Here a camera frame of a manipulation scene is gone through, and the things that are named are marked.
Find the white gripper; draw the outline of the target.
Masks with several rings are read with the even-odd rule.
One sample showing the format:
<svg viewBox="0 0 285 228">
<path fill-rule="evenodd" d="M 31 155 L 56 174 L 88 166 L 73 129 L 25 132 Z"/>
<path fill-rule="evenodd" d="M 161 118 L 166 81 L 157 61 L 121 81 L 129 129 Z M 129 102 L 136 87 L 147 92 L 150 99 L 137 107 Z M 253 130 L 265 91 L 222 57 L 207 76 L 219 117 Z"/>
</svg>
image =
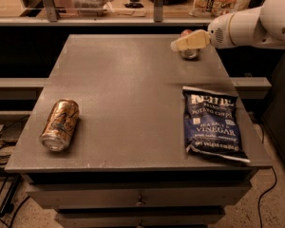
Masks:
<svg viewBox="0 0 285 228">
<path fill-rule="evenodd" d="M 215 48 L 234 48 L 230 35 L 230 23 L 233 13 L 227 13 L 215 18 L 208 26 L 208 32 L 203 29 L 184 30 L 180 37 L 170 44 L 173 51 L 206 48 L 210 42 Z"/>
</svg>

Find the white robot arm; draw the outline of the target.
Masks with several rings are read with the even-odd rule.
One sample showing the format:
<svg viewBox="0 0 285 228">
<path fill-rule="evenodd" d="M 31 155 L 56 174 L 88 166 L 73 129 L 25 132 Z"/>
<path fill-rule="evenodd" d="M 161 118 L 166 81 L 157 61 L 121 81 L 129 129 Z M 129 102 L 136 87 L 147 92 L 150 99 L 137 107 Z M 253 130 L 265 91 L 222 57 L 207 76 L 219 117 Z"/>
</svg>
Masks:
<svg viewBox="0 0 285 228">
<path fill-rule="evenodd" d="M 207 30 L 197 29 L 170 44 L 173 51 L 215 48 L 285 49 L 285 0 L 266 0 L 260 7 L 227 13 Z"/>
</svg>

